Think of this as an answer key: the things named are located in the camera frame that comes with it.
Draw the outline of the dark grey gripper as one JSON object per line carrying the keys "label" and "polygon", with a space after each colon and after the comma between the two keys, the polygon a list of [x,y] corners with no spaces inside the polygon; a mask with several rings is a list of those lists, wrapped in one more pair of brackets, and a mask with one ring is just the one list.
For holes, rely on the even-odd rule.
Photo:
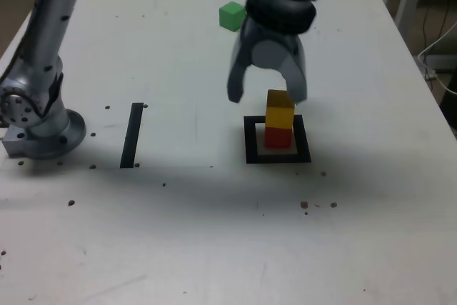
{"label": "dark grey gripper", "polygon": [[307,100],[305,57],[297,35],[283,34],[255,21],[245,21],[231,55],[227,81],[229,101],[240,102],[245,73],[252,64],[280,73],[286,83],[288,96],[294,103]]}

